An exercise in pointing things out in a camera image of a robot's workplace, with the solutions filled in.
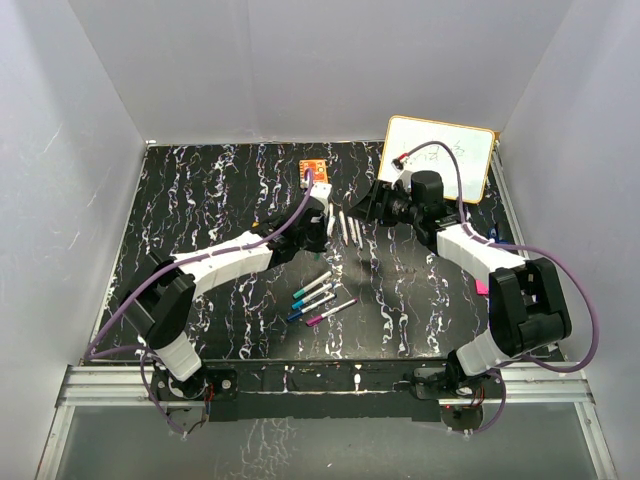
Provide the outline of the teal marker pen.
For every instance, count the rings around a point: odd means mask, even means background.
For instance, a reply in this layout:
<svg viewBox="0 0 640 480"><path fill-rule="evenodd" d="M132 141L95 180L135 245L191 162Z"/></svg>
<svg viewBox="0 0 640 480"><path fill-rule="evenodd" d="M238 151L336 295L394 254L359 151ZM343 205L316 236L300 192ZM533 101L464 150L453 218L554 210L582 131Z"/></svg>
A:
<svg viewBox="0 0 640 480"><path fill-rule="evenodd" d="M331 271L327 271L327 272L323 273L318 278L312 280L311 282L309 282L308 284L306 284L302 288L300 288L298 291L296 291L292 295L292 297L294 299L300 299L305 293L310 292L313 288L315 288L317 285L321 284L323 281L329 279L331 276L332 276L332 272Z"/></svg>

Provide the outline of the light blue marker pen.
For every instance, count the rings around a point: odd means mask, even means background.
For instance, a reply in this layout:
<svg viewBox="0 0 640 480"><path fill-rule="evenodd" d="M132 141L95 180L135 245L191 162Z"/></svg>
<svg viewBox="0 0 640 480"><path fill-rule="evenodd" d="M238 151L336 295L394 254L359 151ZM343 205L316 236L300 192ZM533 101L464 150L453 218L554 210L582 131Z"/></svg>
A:
<svg viewBox="0 0 640 480"><path fill-rule="evenodd" d="M357 234L356 234L356 229L355 229L355 224L354 224L353 218L348 216L347 217L347 224L348 224L351 240L352 240L354 246L357 248L359 246L359 243L358 243L358 237L357 237Z"/></svg>

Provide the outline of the pink marker pen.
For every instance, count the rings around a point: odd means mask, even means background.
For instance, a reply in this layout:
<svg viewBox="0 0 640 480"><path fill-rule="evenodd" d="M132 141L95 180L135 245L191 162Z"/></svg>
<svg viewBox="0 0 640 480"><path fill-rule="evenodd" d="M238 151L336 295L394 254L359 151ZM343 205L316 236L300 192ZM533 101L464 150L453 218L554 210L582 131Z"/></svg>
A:
<svg viewBox="0 0 640 480"><path fill-rule="evenodd" d="M338 216L339 216L340 228L342 232L342 239L344 244L348 246L350 241L350 230L347 223L347 217L343 210L339 211Z"/></svg>

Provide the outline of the light green marker pen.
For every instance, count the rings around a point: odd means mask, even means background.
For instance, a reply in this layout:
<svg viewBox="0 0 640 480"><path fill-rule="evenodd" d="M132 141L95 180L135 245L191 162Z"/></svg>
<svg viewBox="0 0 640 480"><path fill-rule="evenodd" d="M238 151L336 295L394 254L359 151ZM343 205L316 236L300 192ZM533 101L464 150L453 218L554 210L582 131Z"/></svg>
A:
<svg viewBox="0 0 640 480"><path fill-rule="evenodd" d="M362 240L362 233L361 233L361 225L360 225L360 222L358 220L354 220L354 230L355 230L355 233L356 233L356 240L357 240L358 249L362 250L363 249L363 240Z"/></svg>

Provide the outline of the yellow marker pen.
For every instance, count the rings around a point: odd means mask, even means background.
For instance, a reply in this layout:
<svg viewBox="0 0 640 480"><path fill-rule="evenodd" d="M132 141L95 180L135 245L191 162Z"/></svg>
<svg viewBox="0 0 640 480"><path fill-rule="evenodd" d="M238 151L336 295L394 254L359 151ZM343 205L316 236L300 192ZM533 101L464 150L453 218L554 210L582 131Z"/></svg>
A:
<svg viewBox="0 0 640 480"><path fill-rule="evenodd" d="M334 206L333 203L329 203L328 220L327 220L327 236L332 236L335 225Z"/></svg>

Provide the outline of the cyan marker pen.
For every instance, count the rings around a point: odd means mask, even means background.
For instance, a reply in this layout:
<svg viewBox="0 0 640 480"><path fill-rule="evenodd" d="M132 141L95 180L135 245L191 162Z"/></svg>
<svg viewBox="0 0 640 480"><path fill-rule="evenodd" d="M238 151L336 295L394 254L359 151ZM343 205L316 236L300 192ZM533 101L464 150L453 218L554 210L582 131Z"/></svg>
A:
<svg viewBox="0 0 640 480"><path fill-rule="evenodd" d="M291 305L293 310L300 310L305 305L309 304L313 299L317 298L321 294L328 292L334 288L334 284L332 282L324 283L320 287L316 288L312 292L308 293L301 299L297 300L295 303Z"/></svg>

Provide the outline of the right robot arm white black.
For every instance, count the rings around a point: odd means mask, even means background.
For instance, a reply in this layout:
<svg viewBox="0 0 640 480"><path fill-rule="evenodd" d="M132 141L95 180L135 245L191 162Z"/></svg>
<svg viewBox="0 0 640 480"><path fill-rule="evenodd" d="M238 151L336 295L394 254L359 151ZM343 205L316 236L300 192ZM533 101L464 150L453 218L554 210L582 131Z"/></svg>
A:
<svg viewBox="0 0 640 480"><path fill-rule="evenodd" d="M445 200L438 173L414 173L408 186L377 180L348 214L364 223L411 226L423 246L488 289L487 329L448 355L443 372L428 378L430 387L469 396L490 370L571 333L555 265L495 248L472 232Z"/></svg>

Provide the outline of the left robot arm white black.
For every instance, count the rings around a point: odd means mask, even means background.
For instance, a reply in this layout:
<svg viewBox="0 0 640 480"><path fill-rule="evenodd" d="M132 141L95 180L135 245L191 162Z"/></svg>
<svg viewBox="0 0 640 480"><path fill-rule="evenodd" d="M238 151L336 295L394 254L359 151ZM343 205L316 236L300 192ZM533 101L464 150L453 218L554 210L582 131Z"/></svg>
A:
<svg viewBox="0 0 640 480"><path fill-rule="evenodd" d="M188 254L152 254L122 293L123 317L172 376L182 397L194 399L206 387L203 363L186 323L192 304L207 292L240 277L290 262L297 252L326 250L329 202L310 197L299 215L264 219L238 237Z"/></svg>

